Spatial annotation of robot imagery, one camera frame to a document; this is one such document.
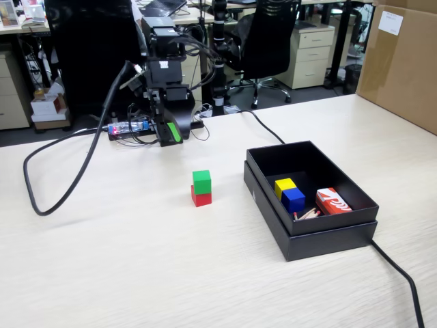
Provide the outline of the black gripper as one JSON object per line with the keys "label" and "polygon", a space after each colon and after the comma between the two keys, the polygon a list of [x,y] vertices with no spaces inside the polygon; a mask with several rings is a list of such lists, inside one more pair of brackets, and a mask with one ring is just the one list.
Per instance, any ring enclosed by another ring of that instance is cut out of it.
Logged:
{"label": "black gripper", "polygon": [[160,146],[183,142],[191,132],[195,100],[188,98],[188,86],[182,83],[181,62],[175,59],[147,58],[145,62],[145,95],[150,101],[167,101],[157,106],[157,135]]}

